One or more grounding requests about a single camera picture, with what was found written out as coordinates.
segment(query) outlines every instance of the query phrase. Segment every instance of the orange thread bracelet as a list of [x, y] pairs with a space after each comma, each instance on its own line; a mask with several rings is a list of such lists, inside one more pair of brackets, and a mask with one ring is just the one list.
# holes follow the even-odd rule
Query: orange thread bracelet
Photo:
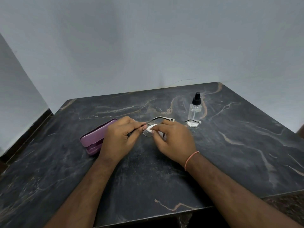
[[187, 162], [189, 161], [189, 159], [195, 155], [196, 153], [199, 153], [198, 151], [194, 152], [193, 154], [191, 154], [191, 156], [187, 159], [186, 163], [185, 163], [185, 171], [186, 171], [186, 165], [187, 165]]

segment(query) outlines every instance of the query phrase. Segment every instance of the finger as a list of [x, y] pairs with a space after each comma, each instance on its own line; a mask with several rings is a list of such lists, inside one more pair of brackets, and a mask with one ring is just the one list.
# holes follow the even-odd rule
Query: finger
[[133, 130], [138, 129], [141, 126], [142, 126], [142, 122], [132, 122], [120, 126], [120, 130], [123, 133], [123, 135], [127, 135], [128, 133], [131, 133]]
[[164, 119], [164, 120], [162, 121], [162, 124], [171, 126], [171, 125], [174, 124], [174, 122], [171, 122], [171, 121], [169, 121], [169, 120]]
[[139, 135], [144, 131], [148, 126], [144, 125], [133, 131], [131, 136], [128, 138], [127, 145], [133, 147]]
[[164, 124], [157, 124], [156, 126], [153, 126], [151, 128], [151, 130], [156, 130], [156, 131], [161, 131], [165, 134], [169, 134], [170, 132], [170, 128], [171, 126], [168, 126], [168, 125], [164, 125]]
[[157, 148], [162, 152], [166, 152], [168, 150], [168, 144], [160, 137], [157, 131], [153, 132], [153, 139], [157, 146]]
[[124, 124], [127, 124], [127, 123], [132, 123], [132, 122], [136, 122], [134, 119], [130, 118], [129, 116], [125, 116], [123, 118], [120, 118], [116, 124], [117, 125], [124, 125]]

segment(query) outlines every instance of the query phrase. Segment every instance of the clear plastic bottle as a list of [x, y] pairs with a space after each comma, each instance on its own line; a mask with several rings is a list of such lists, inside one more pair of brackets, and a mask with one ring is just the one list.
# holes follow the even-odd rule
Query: clear plastic bottle
[[[189, 108], [188, 120], [192, 119], [199, 121], [203, 116], [201, 102], [202, 99], [200, 98], [200, 92], [196, 92]], [[195, 121], [188, 121], [187, 124], [190, 127], [197, 127], [199, 125], [199, 123]]]

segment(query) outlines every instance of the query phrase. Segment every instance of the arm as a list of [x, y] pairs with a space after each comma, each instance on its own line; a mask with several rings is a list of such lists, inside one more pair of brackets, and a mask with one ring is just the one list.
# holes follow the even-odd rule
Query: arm
[[[91, 228], [103, 190], [118, 162], [132, 149], [143, 122], [129, 117], [108, 127], [100, 155], [85, 177], [44, 228]], [[136, 129], [130, 137], [128, 133]]]
[[[165, 142], [158, 133], [153, 133], [158, 149], [183, 167], [188, 157], [196, 152], [190, 131], [180, 123], [164, 120], [153, 130], [167, 135]], [[239, 185], [199, 153], [193, 155], [186, 168], [231, 227], [302, 227]]]

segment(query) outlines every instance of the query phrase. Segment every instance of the black bottle cap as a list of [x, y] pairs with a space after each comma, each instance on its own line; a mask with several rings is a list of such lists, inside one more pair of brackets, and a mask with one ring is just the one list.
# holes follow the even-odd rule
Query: black bottle cap
[[195, 97], [192, 100], [192, 104], [193, 105], [200, 105], [202, 102], [202, 99], [200, 98], [201, 93], [200, 92], [196, 92], [195, 93]]

